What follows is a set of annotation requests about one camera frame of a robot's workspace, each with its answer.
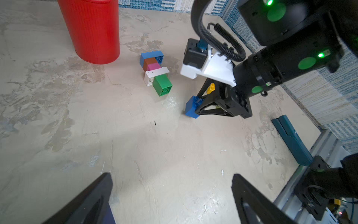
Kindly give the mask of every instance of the concrete floor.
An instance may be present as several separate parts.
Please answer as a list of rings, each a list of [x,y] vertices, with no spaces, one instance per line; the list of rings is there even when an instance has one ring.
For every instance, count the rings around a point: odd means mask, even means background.
[[[307,148],[320,134],[281,87],[250,98],[248,119],[185,116],[205,80],[178,73],[189,14],[120,9],[107,65],[76,55],[56,2],[1,1],[0,31],[0,223],[41,223],[102,172],[117,223],[239,223],[233,174],[273,201],[298,166],[270,120],[287,114]],[[162,97],[139,65],[159,49]]]

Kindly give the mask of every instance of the red cylinder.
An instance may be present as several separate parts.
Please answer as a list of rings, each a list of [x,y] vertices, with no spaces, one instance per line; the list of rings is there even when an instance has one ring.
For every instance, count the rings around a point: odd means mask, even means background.
[[[57,2],[80,58],[94,64],[107,64],[118,58],[118,0]]]

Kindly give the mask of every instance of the teal rectangular object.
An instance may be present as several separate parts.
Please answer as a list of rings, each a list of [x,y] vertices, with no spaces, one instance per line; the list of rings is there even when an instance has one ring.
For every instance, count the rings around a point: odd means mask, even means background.
[[[143,67],[144,59],[155,58],[157,60],[158,64],[161,65],[161,63],[163,62],[163,57],[164,57],[164,54],[161,51],[152,51],[152,52],[147,52],[147,53],[141,53],[139,63]]]
[[[282,115],[277,119],[272,119],[271,121],[291,151],[293,157],[296,159],[297,163],[303,166],[311,164],[313,162],[313,157],[303,144],[288,117],[286,115]]]

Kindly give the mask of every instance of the white lego brick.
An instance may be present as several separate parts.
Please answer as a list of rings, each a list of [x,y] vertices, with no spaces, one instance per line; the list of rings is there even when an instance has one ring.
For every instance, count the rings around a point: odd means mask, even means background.
[[[153,80],[155,76],[163,75],[169,73],[169,70],[167,67],[162,67],[159,69],[146,71],[144,74],[144,82],[147,86],[153,85]]]

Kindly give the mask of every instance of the green circular sticker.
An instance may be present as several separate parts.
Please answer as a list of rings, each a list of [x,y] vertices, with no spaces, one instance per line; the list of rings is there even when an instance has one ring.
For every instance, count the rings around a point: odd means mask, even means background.
[[[262,90],[263,88],[261,86],[255,86],[254,88],[252,88],[251,92],[258,93],[261,92]]]
[[[279,21],[286,13],[286,5],[283,3],[278,3],[272,8],[270,8],[269,12],[267,13],[267,19],[270,22]]]
[[[307,57],[302,59],[300,63],[298,63],[298,68],[301,70],[305,70],[314,66],[315,63],[316,63],[316,59],[314,57]]]

